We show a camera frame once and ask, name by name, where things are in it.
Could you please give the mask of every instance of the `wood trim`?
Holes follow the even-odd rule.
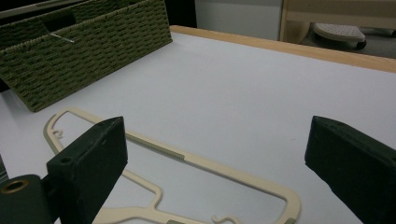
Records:
[[[171,26],[171,31],[183,35],[200,36],[204,38],[215,39],[254,48],[271,49],[328,62],[342,63],[384,72],[396,73],[395,59],[349,53],[331,49],[320,49],[255,37],[224,34],[221,32],[207,31],[182,26]]]

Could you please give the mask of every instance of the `white table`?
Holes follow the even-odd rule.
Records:
[[[304,165],[312,116],[343,121],[396,148],[395,74],[172,33],[174,42],[38,113],[0,94],[0,153],[8,175],[47,174],[47,120],[76,106],[127,129],[294,189],[298,223],[361,223]],[[64,143],[90,125],[67,116]],[[233,214],[272,223],[284,203],[128,143],[127,168],[161,186],[163,211],[210,222]],[[107,206],[147,205],[121,179]]]

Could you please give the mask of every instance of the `gray carpet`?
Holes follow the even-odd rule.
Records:
[[[373,28],[360,29],[366,35],[367,45],[364,49],[356,49],[356,42],[348,43],[326,38],[316,38],[312,28],[300,44],[396,59],[396,37],[391,36],[393,31]]]

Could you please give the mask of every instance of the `green wicker basket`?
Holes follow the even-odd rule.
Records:
[[[163,0],[91,0],[1,26],[0,78],[36,112],[170,42]]]

